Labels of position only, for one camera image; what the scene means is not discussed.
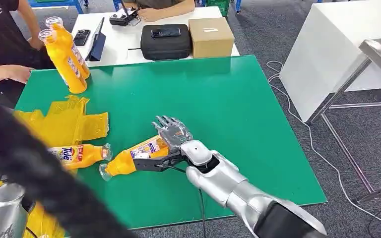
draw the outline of black case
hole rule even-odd
[[[180,29],[180,36],[153,38],[151,30],[174,27]],[[191,34],[185,24],[146,25],[142,29],[141,50],[147,60],[176,60],[192,52]]]

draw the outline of cardboard box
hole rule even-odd
[[[224,17],[190,19],[193,57],[225,57],[231,55],[234,36]]]

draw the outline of green table surface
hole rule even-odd
[[[79,95],[90,99],[86,113],[109,112],[110,127],[107,137],[90,143],[109,142],[116,155],[154,136],[154,116],[168,115],[261,190],[299,205],[326,202],[254,56],[93,67],[87,82]],[[56,70],[33,71],[16,109],[46,114],[67,95]],[[201,219],[198,191],[178,171],[138,171],[106,182],[96,164],[78,177],[130,228]],[[204,202],[208,219],[232,215],[206,194]]]

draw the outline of tide logo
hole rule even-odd
[[[75,150],[72,147],[62,147],[61,158],[63,160],[72,161],[72,156],[75,154]]]

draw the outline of smartphone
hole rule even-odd
[[[155,29],[155,30],[151,30],[151,36],[153,38],[180,36],[180,29],[179,28],[173,28],[173,27]]]
[[[79,30],[75,35],[73,42],[76,46],[84,46],[87,42],[88,36],[90,35],[90,30]]]

